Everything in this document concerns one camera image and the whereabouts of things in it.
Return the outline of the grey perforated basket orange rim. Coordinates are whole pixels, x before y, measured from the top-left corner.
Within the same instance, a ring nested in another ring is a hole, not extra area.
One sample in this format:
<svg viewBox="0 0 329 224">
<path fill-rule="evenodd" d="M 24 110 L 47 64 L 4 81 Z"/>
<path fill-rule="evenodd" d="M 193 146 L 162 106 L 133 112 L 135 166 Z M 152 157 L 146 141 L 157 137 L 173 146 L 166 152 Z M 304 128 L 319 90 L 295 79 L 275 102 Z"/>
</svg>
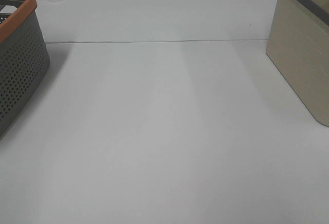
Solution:
<svg viewBox="0 0 329 224">
<path fill-rule="evenodd" d="M 36 0 L 1 0 L 1 136 L 29 102 L 50 66 Z"/>
</svg>

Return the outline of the beige bin grey rim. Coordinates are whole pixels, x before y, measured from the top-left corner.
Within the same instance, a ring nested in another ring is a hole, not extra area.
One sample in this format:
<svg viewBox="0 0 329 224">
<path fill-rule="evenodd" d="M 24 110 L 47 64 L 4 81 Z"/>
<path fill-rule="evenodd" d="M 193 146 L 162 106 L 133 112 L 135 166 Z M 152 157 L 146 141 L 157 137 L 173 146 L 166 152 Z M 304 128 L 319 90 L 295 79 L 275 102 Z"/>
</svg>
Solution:
<svg viewBox="0 0 329 224">
<path fill-rule="evenodd" d="M 266 54 L 313 118 L 328 126 L 328 0 L 277 0 Z"/>
</svg>

